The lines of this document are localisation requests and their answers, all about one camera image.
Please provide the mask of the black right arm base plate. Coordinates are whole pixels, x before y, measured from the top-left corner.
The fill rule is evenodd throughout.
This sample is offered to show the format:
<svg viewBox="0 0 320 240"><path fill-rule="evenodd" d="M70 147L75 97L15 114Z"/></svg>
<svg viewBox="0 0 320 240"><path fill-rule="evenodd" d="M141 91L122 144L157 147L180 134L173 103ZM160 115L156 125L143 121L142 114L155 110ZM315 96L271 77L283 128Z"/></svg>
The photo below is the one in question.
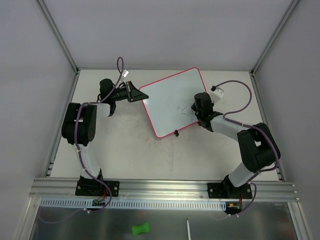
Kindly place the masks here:
<svg viewBox="0 0 320 240"><path fill-rule="evenodd" d="M251 186L246 183L240 187L233 187L225 182L207 183L207 194L210 199L240 199L253 198Z"/></svg>

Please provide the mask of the pink framed whiteboard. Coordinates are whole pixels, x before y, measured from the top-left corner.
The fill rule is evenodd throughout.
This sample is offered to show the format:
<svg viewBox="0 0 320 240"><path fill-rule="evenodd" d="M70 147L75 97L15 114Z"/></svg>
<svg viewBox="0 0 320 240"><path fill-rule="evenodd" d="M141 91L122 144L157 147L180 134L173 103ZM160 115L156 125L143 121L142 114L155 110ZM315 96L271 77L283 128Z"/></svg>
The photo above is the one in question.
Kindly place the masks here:
<svg viewBox="0 0 320 240"><path fill-rule="evenodd" d="M158 139L196 124L194 95L207 91L197 67L148 83L139 90L148 95L142 104Z"/></svg>

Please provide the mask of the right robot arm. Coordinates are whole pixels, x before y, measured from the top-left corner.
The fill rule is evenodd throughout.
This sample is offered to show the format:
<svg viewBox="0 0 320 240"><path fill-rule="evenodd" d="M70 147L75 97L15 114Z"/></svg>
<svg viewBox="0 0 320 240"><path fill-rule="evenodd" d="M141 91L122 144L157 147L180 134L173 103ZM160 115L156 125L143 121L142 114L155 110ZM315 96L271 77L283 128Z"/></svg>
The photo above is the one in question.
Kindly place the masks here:
<svg viewBox="0 0 320 240"><path fill-rule="evenodd" d="M220 184L220 188L228 197L235 198L241 193L243 185L253 180L259 173L271 171L272 168L267 168L268 166L274 164L277 167L281 153L266 124L240 123L214 111L213 106L210 95L201 92L194 96L191 109L195 112L201 127L238 143L241 163Z"/></svg>

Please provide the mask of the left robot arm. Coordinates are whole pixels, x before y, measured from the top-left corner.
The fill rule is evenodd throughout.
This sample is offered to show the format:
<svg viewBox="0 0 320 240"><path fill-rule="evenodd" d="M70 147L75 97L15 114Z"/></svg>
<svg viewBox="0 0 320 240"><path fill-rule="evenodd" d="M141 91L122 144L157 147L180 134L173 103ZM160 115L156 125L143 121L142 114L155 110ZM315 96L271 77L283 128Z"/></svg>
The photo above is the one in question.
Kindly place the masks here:
<svg viewBox="0 0 320 240"><path fill-rule="evenodd" d="M96 135L97 117L111 117L115 113L116 102L127 100L133 103L148 98L131 81L116 86L111 79L105 78L99 83L96 102L68 104L61 135L77 154L82 170L78 181L81 190L87 187L93 195L99 195L105 188L102 169L91 150L91 142Z"/></svg>

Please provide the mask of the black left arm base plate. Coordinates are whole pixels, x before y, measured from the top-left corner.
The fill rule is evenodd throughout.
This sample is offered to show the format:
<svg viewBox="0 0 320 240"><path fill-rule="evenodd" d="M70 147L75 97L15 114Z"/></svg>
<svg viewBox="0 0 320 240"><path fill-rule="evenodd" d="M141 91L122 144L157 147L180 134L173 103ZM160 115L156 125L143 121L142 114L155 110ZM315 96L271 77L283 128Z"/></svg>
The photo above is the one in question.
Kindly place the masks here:
<svg viewBox="0 0 320 240"><path fill-rule="evenodd" d="M112 197L119 196L119 181L103 180L103 182L109 187ZM81 177L77 181L75 195L82 197L101 197L104 194L105 190L106 187L103 184L97 182L96 180Z"/></svg>

